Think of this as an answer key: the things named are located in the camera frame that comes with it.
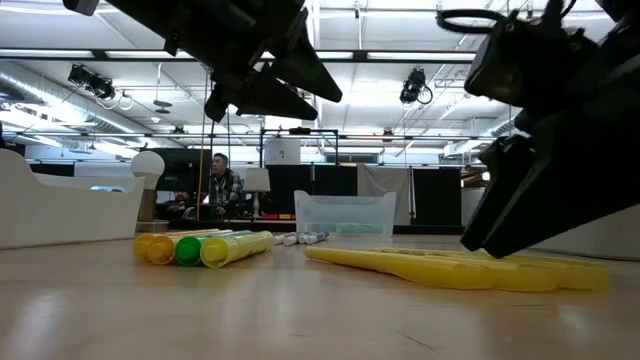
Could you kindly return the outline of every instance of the pipe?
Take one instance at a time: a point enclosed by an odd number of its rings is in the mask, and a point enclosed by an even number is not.
[[[64,87],[45,79],[35,73],[23,68],[20,65],[4,62],[0,68],[0,78],[13,83],[13,85],[31,93],[33,96],[41,98],[50,107],[68,106],[82,117],[93,118],[94,122],[103,121],[118,129],[121,133],[149,133],[151,129],[144,127],[132,120],[125,118],[113,111],[97,106],[95,100],[88,99],[78,93],[67,90]],[[167,147],[184,147],[178,142],[170,139],[158,139],[159,144]]]

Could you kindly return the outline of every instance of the fluorescent light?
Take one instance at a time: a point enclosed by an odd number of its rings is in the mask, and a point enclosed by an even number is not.
[[[173,59],[174,56],[169,54],[166,51],[162,50],[117,50],[117,51],[106,51],[107,56],[110,58],[121,58],[121,59],[146,59],[146,58],[162,58],[162,59]],[[189,55],[184,51],[178,51],[178,54],[175,56],[178,59],[193,59],[193,56]]]
[[[152,137],[157,137],[157,138],[201,138],[202,134],[151,134]]]
[[[92,59],[93,53],[88,50],[0,49],[0,57],[57,57]]]
[[[370,60],[428,60],[428,61],[473,61],[474,53],[464,52],[413,52],[413,53],[382,53],[370,52],[367,59]]]
[[[363,136],[363,135],[347,135],[348,140],[404,140],[404,136],[380,135],[380,136]]]
[[[353,59],[353,53],[351,51],[317,51],[316,54],[322,60]]]
[[[127,134],[114,134],[114,133],[91,134],[91,137],[112,137],[112,136],[130,138],[130,137],[143,137],[144,134],[142,134],[142,133],[136,133],[136,134],[132,134],[132,133],[127,133]]]

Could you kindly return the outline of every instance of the desk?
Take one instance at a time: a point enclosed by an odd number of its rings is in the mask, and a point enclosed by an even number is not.
[[[456,237],[393,240],[458,248]],[[0,251],[0,359],[637,358],[640,264],[611,262],[610,293],[522,294],[425,288],[303,249],[219,270],[136,263],[131,241]]]

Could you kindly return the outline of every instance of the ceiling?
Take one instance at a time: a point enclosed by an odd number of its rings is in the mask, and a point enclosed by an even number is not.
[[[163,40],[127,15],[102,1],[98,14],[85,17],[70,14],[62,0],[4,0],[0,5],[0,24],[11,29],[11,36],[0,37],[0,48],[65,49],[162,49]],[[353,0],[308,1],[311,16],[308,27],[316,49],[322,50],[448,50],[475,51],[481,36],[446,32],[437,27],[435,10],[485,8],[506,13],[508,9],[527,9],[530,3],[536,14],[545,0],[361,0],[361,16],[355,18]],[[565,19],[565,25],[586,29],[593,39],[604,37],[613,22],[593,0],[578,0]],[[67,81],[69,61],[23,60],[16,63],[64,88],[75,90]],[[85,62],[92,71],[113,79],[114,85],[130,95],[134,105],[129,110],[113,110],[143,128],[168,132],[176,125],[191,133],[202,131],[206,74],[198,63],[164,63],[156,94],[158,63]],[[403,108],[398,99],[402,83],[416,66],[424,69],[434,90],[434,101],[422,107]],[[319,100],[320,118],[305,126],[338,129],[345,133],[382,133],[392,128],[395,134],[486,135],[487,124],[504,119],[516,109],[487,98],[470,97],[462,85],[468,65],[327,63],[326,67],[344,93],[341,103]],[[89,96],[88,92],[79,91]],[[156,97],[174,104],[171,114],[158,115],[153,104]],[[204,130],[210,131],[210,121]],[[256,117],[229,117],[232,133],[256,132]],[[296,125],[290,119],[268,119],[267,127]],[[216,133],[227,133],[226,120],[216,126]],[[191,145],[196,140],[177,140],[174,144]],[[444,142],[424,142],[424,146],[444,147]]]

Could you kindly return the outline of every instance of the yellow plastic strip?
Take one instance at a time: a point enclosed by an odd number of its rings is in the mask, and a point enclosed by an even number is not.
[[[546,271],[554,273],[558,287],[573,290],[606,290],[609,283],[609,270],[606,266],[590,261],[559,259],[551,257],[537,256],[509,256],[505,259],[497,260],[490,255],[480,253],[469,253],[460,251],[423,250],[423,249],[395,249],[378,248],[370,251],[383,253],[397,253],[420,256],[442,256],[448,258],[467,258],[474,260],[485,260],[492,263],[516,264],[522,266],[544,268]]]
[[[449,289],[491,289],[488,269],[458,261],[370,251],[327,249],[310,246],[309,259],[393,274],[415,283]]]

